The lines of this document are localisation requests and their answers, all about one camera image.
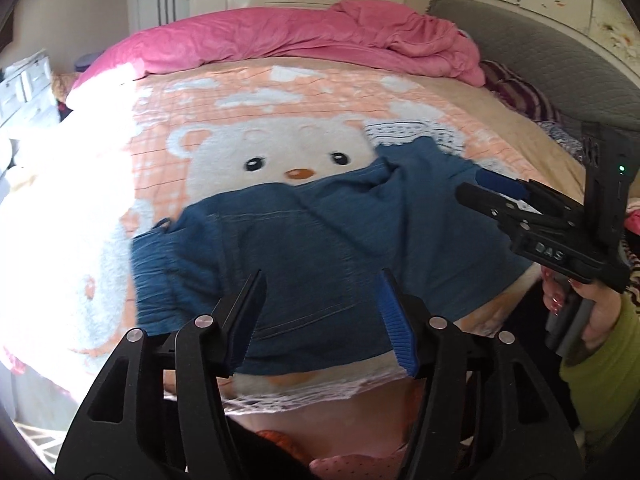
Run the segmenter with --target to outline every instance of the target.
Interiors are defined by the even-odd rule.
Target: blue denim jacket
[[[374,298],[383,267],[450,320],[527,269],[491,219],[454,197],[458,184],[475,181],[475,164],[429,137],[376,150],[365,169],[221,193],[136,237],[139,326],[176,330],[261,269],[267,301],[238,371],[305,372],[391,350]]]

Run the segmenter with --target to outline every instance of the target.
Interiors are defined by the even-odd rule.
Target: polka dot fabric
[[[309,469],[322,480],[395,480],[406,448],[392,455],[375,458],[363,455],[334,456],[313,460]]]

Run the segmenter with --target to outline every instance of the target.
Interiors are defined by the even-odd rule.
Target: green sleeve
[[[620,432],[640,397],[640,320],[623,296],[620,318],[596,353],[575,366],[564,360],[560,376],[569,383],[586,433],[587,459],[596,458]]]

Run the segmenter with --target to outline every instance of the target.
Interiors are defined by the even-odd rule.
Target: jacket pocket
[[[356,249],[335,228],[305,211],[219,218],[228,290],[261,269],[267,300],[253,341],[284,336],[353,308],[363,286]],[[305,331],[311,338],[322,338]]]

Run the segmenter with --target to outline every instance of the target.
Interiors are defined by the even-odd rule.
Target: bedsheet
[[[3,344],[81,399],[110,350],[135,325],[131,238],[177,216],[188,203],[256,184],[253,172],[241,171],[255,150],[280,157],[268,176],[274,182],[286,182],[277,168],[305,168],[300,160],[318,162],[311,178],[322,178],[335,173],[337,166],[325,157],[334,143],[366,165],[372,155],[351,149],[364,127],[423,121],[439,125],[443,145],[467,158],[548,182],[487,124],[424,85],[387,72],[338,68],[308,68],[300,60],[203,66],[126,87],[129,92],[110,110],[73,113],[68,129],[60,125],[47,157],[37,162],[33,184],[2,204],[0,233],[11,235],[0,234],[1,243],[15,255],[0,278]],[[537,276],[532,266],[457,323],[494,332]],[[238,376],[222,387],[226,409],[239,413],[249,397],[261,399],[265,410],[279,410],[277,399],[295,407],[303,397],[344,398],[401,376],[389,353],[308,374]],[[298,396],[283,395],[291,390]]]

